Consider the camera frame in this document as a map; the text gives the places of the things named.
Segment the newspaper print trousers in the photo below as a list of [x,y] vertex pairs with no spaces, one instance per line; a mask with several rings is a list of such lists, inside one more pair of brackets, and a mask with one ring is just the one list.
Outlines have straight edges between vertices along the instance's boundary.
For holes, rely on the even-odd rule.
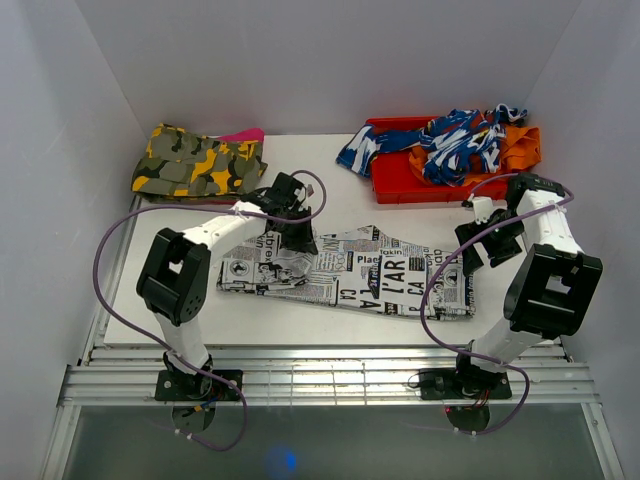
[[475,314],[473,280],[447,252],[384,234],[374,225],[315,239],[317,255],[282,247],[269,232],[227,253],[216,287],[375,314],[440,321]]

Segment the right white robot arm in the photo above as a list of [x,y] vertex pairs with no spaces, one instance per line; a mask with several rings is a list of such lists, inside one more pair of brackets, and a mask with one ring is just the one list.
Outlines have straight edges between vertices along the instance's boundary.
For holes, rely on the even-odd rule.
[[509,177],[506,205],[473,197],[472,222],[455,234],[462,247],[463,273],[497,267],[517,255],[524,260],[505,294],[502,316],[456,358],[451,382],[464,397],[490,393],[507,382],[507,366],[544,340],[572,336],[580,328],[603,272],[602,261],[575,240],[565,206],[571,195],[561,184],[522,172]]

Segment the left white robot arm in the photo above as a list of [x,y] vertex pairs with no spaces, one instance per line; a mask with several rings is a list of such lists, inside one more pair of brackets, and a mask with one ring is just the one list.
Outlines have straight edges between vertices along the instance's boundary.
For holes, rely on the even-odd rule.
[[269,187],[244,195],[229,212],[183,231],[160,230],[154,237],[136,292],[161,326],[169,350],[158,379],[159,400],[234,400],[224,376],[212,379],[213,365],[197,316],[208,292],[213,263],[243,242],[273,233],[275,253],[238,273],[243,283],[291,288],[305,282],[318,254],[305,203],[307,187],[280,173]]

